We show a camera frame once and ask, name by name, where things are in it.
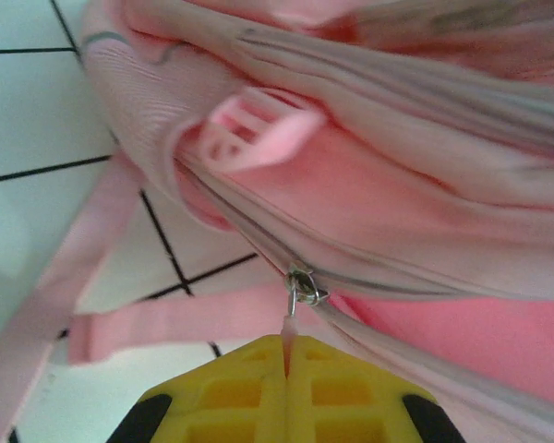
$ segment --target pink plastic buckle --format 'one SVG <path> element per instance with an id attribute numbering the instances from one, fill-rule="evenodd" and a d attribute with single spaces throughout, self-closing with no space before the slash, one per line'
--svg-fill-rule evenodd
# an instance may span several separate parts
<path id="1" fill-rule="evenodd" d="M 285 162 L 325 122 L 320 109 L 294 94 L 244 88 L 211 113 L 199 155 L 207 167 L 224 173 Z"/>

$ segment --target pink webbing strap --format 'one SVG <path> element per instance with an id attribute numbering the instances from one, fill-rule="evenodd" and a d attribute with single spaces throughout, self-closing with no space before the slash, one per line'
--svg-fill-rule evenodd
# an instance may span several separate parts
<path id="1" fill-rule="evenodd" d="M 77 316 L 72 321 L 70 364 L 99 361 L 124 348 L 170 341 L 253 339 L 277 334 L 287 312 L 283 284 L 195 298 L 141 302 L 104 314 Z M 320 320 L 301 305 L 296 318 L 304 325 Z"/>
<path id="2" fill-rule="evenodd" d="M 141 172 L 119 151 L 72 224 L 33 293 L 0 334 L 0 442 L 46 365 L 107 253 L 139 202 Z"/>

